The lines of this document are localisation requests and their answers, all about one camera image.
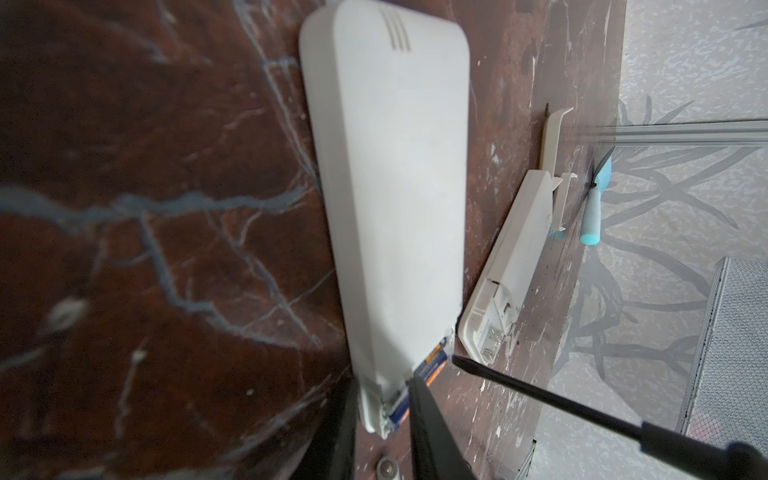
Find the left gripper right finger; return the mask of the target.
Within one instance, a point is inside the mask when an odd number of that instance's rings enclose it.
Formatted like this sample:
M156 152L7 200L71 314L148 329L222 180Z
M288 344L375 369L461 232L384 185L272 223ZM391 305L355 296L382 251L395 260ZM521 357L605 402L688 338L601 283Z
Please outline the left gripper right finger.
M415 479L475 479L426 383L408 381L412 472Z

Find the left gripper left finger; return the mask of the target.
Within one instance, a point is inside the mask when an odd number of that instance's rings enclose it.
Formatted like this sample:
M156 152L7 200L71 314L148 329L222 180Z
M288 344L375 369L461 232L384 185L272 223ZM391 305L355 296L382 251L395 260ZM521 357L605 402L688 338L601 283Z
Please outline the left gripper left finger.
M358 416L358 382L341 381L323 420L291 479L353 479Z

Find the blue orange battery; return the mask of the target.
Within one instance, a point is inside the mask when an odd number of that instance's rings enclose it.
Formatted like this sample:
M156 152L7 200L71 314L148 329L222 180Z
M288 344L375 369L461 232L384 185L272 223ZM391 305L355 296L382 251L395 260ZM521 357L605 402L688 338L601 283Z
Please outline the blue orange battery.
M441 373L454 351L454 341L444 337L440 343L427 355L413 372L427 386ZM389 434L396 431L409 415L409 397L406 386L401 387L385 404L384 431Z

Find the white remote control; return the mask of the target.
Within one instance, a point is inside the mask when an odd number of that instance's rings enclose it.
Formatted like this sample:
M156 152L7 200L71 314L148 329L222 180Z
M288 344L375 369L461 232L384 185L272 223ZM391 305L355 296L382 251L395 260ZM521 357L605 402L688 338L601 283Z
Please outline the white remote control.
M527 172L459 320L465 350L486 366L496 361L522 311L550 232L552 183L544 170Z
M339 1L299 50L360 418L387 437L462 310L469 44L454 22Z

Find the white battery cover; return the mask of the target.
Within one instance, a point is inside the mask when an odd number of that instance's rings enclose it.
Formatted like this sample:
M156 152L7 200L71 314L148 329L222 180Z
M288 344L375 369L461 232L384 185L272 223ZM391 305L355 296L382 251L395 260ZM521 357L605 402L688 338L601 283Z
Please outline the white battery cover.
M556 110L547 116L544 123L539 166L552 177L555 177L562 124L565 116L573 110L573 107Z
M566 227L563 223L567 197L570 185L578 179L578 175L566 172L562 177L555 177L557 185L553 190L552 222L549 236L554 239L562 239L565 236Z

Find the pink handled screwdriver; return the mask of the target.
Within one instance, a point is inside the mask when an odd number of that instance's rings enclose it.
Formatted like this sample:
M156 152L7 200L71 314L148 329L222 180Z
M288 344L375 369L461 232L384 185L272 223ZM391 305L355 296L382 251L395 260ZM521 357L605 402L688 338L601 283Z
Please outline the pink handled screwdriver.
M733 442L717 448L644 422L631 424L617 417L567 399L522 380L497 372L462 356L452 363L461 370L512 389L550 407L576 416L601 428L638 443L640 451L653 459L699 479L765 479L767 459L754 447Z

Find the black orange battery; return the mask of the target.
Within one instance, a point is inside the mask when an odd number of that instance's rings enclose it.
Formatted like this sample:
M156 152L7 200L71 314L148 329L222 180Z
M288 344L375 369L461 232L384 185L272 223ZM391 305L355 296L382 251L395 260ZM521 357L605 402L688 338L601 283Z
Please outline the black orange battery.
M399 463L390 456L382 456L376 465L377 480L401 480Z

